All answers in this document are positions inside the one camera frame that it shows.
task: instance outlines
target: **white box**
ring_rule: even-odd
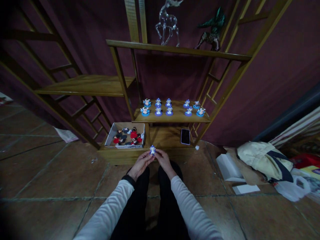
[[[221,154],[219,157],[217,157],[217,162],[225,181],[246,182],[229,153]]]
[[[105,142],[105,146],[107,148],[120,148],[120,149],[126,149],[126,148],[143,148],[144,143],[145,143],[145,137],[142,139],[141,143],[138,143],[137,145],[118,145],[115,146],[113,143],[113,137],[117,134],[118,130],[121,130],[123,128],[129,128],[132,129],[133,127],[137,128],[137,133],[140,134],[145,134],[145,128],[144,128],[144,123],[131,123],[131,122],[118,122],[118,123],[113,123],[112,127],[110,129],[109,135],[107,137],[107,140]],[[131,140],[130,134],[127,134],[127,140],[126,142],[129,142]]]

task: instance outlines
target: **blue figurine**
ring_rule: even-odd
[[[161,107],[161,100],[160,100],[160,98],[157,98],[155,105],[156,105],[156,107]]]
[[[145,100],[143,100],[143,103],[144,103],[144,106],[145,107],[151,107],[151,102],[150,102],[150,99],[145,99]]]
[[[205,113],[205,108],[200,108],[198,111],[197,111],[197,116],[199,117],[203,117],[203,114]]]
[[[190,100],[188,99],[187,101],[185,101],[183,107],[184,108],[188,108],[189,107],[189,103],[190,103]]]
[[[154,156],[154,153],[156,152],[156,148],[155,146],[151,145],[150,147],[150,154],[152,154],[152,156]]]
[[[172,107],[170,98],[167,99],[166,107]]]
[[[192,115],[192,107],[189,107],[187,111],[184,113],[184,115],[190,117]]]
[[[162,115],[161,107],[156,107],[156,112],[154,114],[156,116],[161,116]]]
[[[195,102],[194,102],[193,108],[194,108],[194,109],[199,109],[199,108],[200,108],[200,103],[199,103],[199,101],[195,101]]]
[[[149,108],[147,108],[147,107],[140,108],[140,112],[142,112],[142,116],[146,117],[146,116],[150,115],[150,110],[148,110],[148,109]]]
[[[173,110],[172,107],[168,107],[168,108],[167,108],[167,111],[166,111],[166,115],[167,115],[167,116],[172,116],[172,115],[173,115],[173,111],[172,111],[172,110]]]

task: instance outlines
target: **black pants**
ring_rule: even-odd
[[[177,175],[183,180],[180,167],[175,162],[170,162]],[[171,182],[162,167],[159,167],[158,170],[161,198],[158,225],[151,232],[146,233],[145,209],[147,205],[149,176],[150,169],[147,167],[137,180],[136,189],[123,209],[112,233],[111,240],[145,238],[190,239],[177,200],[171,191]]]

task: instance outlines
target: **dark green dragon figurine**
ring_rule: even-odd
[[[211,27],[211,32],[204,32],[200,38],[198,45],[194,49],[199,49],[201,44],[206,41],[212,45],[211,50],[219,51],[220,50],[220,33],[226,22],[226,16],[224,15],[221,7],[219,7],[216,16],[211,18],[209,21],[204,24],[199,24],[198,28],[207,28]]]

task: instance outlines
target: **tiled floor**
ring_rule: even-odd
[[[225,239],[319,239],[320,207],[291,203],[272,186],[236,196],[221,180],[219,150],[200,142],[179,163],[184,182]],[[112,166],[88,144],[61,141],[55,130],[19,106],[0,107],[1,208],[23,239],[72,239],[130,166]],[[146,216],[156,225],[158,163],[150,165]]]

